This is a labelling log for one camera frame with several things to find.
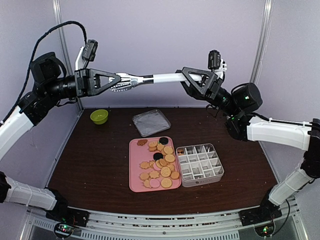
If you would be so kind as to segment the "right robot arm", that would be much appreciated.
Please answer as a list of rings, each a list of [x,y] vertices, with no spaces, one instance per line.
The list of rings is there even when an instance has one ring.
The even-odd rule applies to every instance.
[[[280,205],[305,185],[320,177],[320,120],[292,122],[267,118],[256,113],[263,100],[258,87],[242,83],[227,92],[221,87],[224,73],[183,67],[186,93],[209,103],[227,116],[225,126],[229,135],[239,141],[269,142],[291,146],[304,151],[301,165],[285,180],[267,191],[260,205],[242,210],[242,225],[271,221],[280,217]]]

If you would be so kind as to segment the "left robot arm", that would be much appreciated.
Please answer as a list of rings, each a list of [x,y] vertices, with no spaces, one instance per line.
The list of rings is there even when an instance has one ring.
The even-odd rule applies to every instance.
[[[0,156],[12,148],[26,132],[37,126],[63,99],[97,96],[121,81],[120,75],[82,68],[67,75],[64,64],[54,52],[31,61],[34,85],[0,127]],[[48,211],[61,222],[72,218],[68,201],[56,190],[33,187],[0,174],[0,201],[34,206]]]

